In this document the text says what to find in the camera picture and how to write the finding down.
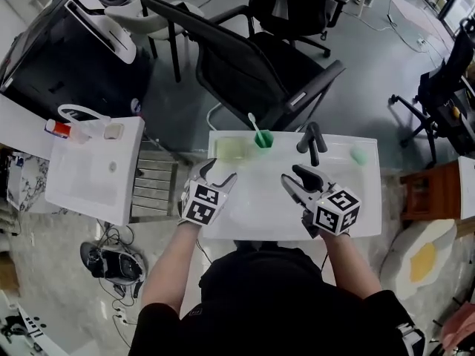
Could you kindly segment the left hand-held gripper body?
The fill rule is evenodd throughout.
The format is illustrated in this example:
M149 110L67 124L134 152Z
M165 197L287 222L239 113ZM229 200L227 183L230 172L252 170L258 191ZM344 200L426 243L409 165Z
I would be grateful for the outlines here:
M223 209L227 197L218 199L214 183L206 185L186 180L184 190L177 204L179 214L178 224L194 223L199 226L211 225Z

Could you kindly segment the clear plastic container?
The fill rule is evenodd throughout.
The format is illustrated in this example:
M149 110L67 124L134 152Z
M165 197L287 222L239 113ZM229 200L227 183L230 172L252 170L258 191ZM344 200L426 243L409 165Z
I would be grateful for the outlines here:
M217 159L241 160L247 157L248 142L241 136L221 137L215 141L214 150Z

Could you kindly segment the person's left forearm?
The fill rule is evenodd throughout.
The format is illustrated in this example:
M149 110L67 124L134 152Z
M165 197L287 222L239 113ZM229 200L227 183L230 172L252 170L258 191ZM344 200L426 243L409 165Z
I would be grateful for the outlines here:
M180 223L148 274L142 292L142 307L162 303L180 313L189 276L192 255L201 227Z

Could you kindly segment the wide white sink basin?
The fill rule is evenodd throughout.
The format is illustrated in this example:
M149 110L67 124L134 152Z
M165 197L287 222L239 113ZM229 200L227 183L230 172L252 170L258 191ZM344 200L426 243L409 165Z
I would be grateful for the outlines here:
M203 230L210 239L222 240L309 240L301 224L302 207L281 185L281 175L293 175L292 166L310 164L310 155L301 154L296 145L303 136L295 132L274 132L271 148L261 149L252 131L212 131L209 134L210 158L215 158L218 138L245 137L248 154L241 160L217 159L208 172L209 182L221 183L232 173L238 179L216 220ZM341 187L349 188L361 200L358 220L350 228L353 237L371 237L381 233L381 173L376 139L324 135L328 152L320 154L319 171ZM350 156L353 145L362 147L368 156L364 167Z

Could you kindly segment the wooden cabinet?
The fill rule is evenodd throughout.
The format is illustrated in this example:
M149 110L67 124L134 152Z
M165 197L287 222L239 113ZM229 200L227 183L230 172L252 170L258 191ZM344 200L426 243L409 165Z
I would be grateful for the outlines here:
M458 159L400 178L405 187L402 220L460 220Z

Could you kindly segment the fried egg cushion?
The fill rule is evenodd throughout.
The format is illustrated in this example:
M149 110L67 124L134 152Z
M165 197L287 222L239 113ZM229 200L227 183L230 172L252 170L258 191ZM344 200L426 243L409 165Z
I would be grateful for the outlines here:
M393 241L381 265L384 289L400 300L438 278L456 237L455 220L415 221Z

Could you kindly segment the small white sink basin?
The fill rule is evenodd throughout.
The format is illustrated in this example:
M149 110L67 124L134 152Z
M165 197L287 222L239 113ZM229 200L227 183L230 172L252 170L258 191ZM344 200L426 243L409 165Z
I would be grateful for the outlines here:
M114 225L127 225L145 123L116 118L119 139L91 138L84 144L55 137L45 187L47 202Z

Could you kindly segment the clear pinkish cup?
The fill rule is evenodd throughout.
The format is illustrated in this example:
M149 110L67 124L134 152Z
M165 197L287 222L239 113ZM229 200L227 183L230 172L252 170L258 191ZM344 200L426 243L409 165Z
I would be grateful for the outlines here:
M89 132L89 127L87 125L71 123L69 139L70 141L78 143L80 145L85 144L91 139L91 135L89 134Z

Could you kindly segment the white curved faucet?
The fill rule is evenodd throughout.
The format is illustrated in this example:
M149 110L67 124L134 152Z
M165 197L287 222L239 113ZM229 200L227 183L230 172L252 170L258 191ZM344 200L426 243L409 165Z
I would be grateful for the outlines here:
M66 119L69 122L74 123L76 125L79 123L79 121L76 120L70 113L68 113L68 111L75 111L75 112L85 113L89 116L93 116L105 125L108 125L111 122L111 117L102 115L100 113L97 113L94 110L91 110L90 108L86 108L80 105L63 104L63 105L60 105L57 110L58 110L58 114L63 119Z

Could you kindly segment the white sink on cabinet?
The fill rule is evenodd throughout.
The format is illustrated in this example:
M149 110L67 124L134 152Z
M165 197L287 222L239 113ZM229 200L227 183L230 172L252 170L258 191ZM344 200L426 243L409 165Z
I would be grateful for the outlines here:
M475 159L458 158L460 180L460 219L475 217Z

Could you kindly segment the red bottle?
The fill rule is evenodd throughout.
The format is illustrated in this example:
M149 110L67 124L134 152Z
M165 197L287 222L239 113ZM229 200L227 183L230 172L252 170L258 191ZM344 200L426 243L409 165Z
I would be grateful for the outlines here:
M68 139L71 136L71 126L54 119L46 121L45 131L62 139Z

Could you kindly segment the grey shell chair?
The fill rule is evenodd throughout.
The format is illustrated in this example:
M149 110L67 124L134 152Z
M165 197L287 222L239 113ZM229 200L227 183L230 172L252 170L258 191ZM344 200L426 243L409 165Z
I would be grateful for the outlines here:
M171 60L176 82L181 81L177 40L179 35L188 37L186 30L178 24L168 27L168 20L147 8L140 0L122 6L105 8L105 15L134 35L144 35L148 38L152 56L157 58L155 42L168 42L171 51Z

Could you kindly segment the white curved panel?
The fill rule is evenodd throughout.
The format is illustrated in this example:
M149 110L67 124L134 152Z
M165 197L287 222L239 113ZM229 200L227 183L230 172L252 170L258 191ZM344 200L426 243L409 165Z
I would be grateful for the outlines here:
M68 0L67 11L127 65L134 62L137 47L127 32L105 15L100 0Z

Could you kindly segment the pink fabric item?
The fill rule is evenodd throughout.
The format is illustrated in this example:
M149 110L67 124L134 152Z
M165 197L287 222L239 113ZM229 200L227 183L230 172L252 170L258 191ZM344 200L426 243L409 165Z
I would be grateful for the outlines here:
M452 352L463 340L475 333L475 304L465 302L442 326L441 343Z

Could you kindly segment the black high-back office chair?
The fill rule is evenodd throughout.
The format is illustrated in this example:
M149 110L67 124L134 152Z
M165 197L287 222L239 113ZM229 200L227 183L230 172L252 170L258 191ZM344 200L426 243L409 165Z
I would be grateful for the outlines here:
M335 27L339 16L350 0L249 0L249 9L263 30L287 40L292 46L297 41L323 51L330 57L331 50L312 40L319 35L327 39L327 30Z

